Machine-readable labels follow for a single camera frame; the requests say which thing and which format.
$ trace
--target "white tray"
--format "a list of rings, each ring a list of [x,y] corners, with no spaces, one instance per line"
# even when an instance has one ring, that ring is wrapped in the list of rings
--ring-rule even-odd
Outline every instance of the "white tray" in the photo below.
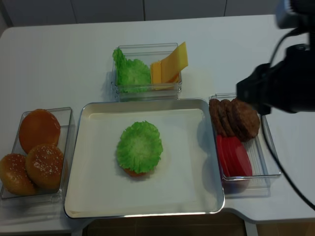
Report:
[[[116,146],[136,121],[163,145],[155,171],[129,177]],[[201,99],[88,104],[81,113],[64,209],[71,218],[216,213],[223,208],[208,103]]]

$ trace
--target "bottom bun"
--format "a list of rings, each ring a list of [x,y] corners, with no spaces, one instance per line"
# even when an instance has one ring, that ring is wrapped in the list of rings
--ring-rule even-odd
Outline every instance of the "bottom bun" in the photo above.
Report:
[[[130,169],[123,169],[123,170],[131,177],[140,177],[146,174],[146,173],[136,173],[135,171],[131,171]]]
[[[0,161],[0,179],[5,189],[15,195],[34,195],[36,189],[25,170],[25,156],[9,154]]]

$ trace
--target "burger patty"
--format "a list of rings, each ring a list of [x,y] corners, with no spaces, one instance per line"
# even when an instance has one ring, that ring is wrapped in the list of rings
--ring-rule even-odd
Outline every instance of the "burger patty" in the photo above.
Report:
[[[219,105],[220,105],[219,100],[210,99],[209,112],[210,112],[211,120],[212,120],[213,125],[215,126],[217,134],[222,135],[223,137],[226,137],[226,132],[219,118],[219,113],[218,113]]]
[[[236,124],[236,120],[234,118],[233,112],[232,112],[232,107],[235,103],[235,99],[233,99],[226,107],[226,114],[228,117],[228,121],[229,124],[232,128],[232,130],[234,131],[235,136],[242,142],[246,142],[249,139],[242,133],[242,131],[240,130],[240,128],[238,127],[238,125]]]
[[[235,133],[233,132],[231,126],[230,126],[230,123],[229,123],[229,120],[228,120],[228,117],[227,117],[227,113],[226,113],[226,110],[227,110],[227,106],[230,104],[230,101],[227,100],[227,99],[224,99],[222,100],[220,103],[219,103],[219,107],[218,107],[218,115],[219,115],[219,118],[220,118],[220,121],[221,121],[221,124],[226,132],[226,135],[229,136],[229,137],[233,137],[235,136]]]
[[[247,140],[258,135],[260,120],[257,112],[249,104],[235,99],[232,106],[232,114],[236,125]]]

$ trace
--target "plastic tray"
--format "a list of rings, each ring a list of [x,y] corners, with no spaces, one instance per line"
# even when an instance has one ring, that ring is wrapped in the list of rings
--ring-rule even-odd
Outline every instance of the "plastic tray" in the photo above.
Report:
[[[225,94],[216,94],[214,96],[210,96],[210,99],[228,99],[232,100],[236,97],[236,94],[234,93],[225,93]],[[267,120],[265,120],[266,124],[266,134],[269,139],[269,143],[271,144],[271,147],[273,148],[273,152],[276,153],[275,146],[270,134],[269,126],[267,123]],[[215,129],[213,129],[213,135],[216,137]],[[224,183],[224,189],[226,187],[240,187],[240,188],[265,188],[269,187],[270,184],[275,180],[276,178],[279,178],[281,176],[281,172],[273,160],[271,154],[269,153],[269,150],[267,149],[267,146],[265,144],[264,138],[262,136],[261,128],[259,129],[258,135],[248,141],[243,143],[248,157],[250,159],[251,165],[252,165],[252,176],[236,176],[236,177],[227,177],[224,175],[222,169],[222,178]]]
[[[153,173],[131,178],[116,160],[123,131],[160,132]],[[71,218],[216,213],[224,205],[208,103],[201,99],[92,103],[82,110],[64,209]]]
[[[127,59],[142,60],[148,67],[151,63],[159,61],[170,55],[176,48],[177,43],[168,44],[146,44],[146,45],[127,45],[119,46]],[[113,92],[119,101],[129,100],[156,100],[156,99],[177,99],[182,89],[182,75],[179,75],[179,82],[167,84],[149,84],[149,85],[132,85],[120,86],[116,84],[117,71],[113,62],[112,70]],[[126,92],[126,89],[142,88],[144,92]]]
[[[64,200],[65,190],[67,188],[67,182],[69,178],[69,169],[71,168],[71,162],[73,158],[73,151],[74,151],[74,132],[75,132],[75,124],[72,114],[72,109],[70,107],[66,108],[57,108],[57,109],[49,109],[58,120],[61,126],[60,137],[58,141],[58,148],[64,154],[64,163],[63,163],[63,172],[61,183],[59,189],[56,191],[47,191],[47,190],[40,190],[38,194],[32,196],[18,196],[13,195],[6,191],[6,189],[2,186],[1,188],[1,203],[8,204],[8,205],[29,205],[29,204],[39,204],[45,202],[60,202]],[[22,120],[28,115],[30,112],[24,112],[22,114],[22,118],[20,121],[20,125]],[[12,153],[19,153],[22,155],[27,155],[19,141],[19,129],[15,138],[14,146],[12,149]]]

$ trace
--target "sesame seed bun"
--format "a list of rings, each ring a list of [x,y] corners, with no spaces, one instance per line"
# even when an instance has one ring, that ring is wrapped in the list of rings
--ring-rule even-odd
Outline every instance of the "sesame seed bun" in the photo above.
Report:
[[[0,179],[6,190],[15,195],[34,195],[36,189],[25,170],[25,156],[9,154],[0,161]]]
[[[38,145],[27,155],[25,167],[37,186],[57,190],[63,171],[63,153],[52,144]]]
[[[22,121],[19,131],[21,147],[26,153],[40,144],[57,146],[60,136],[60,124],[47,110],[37,109],[29,113]]]

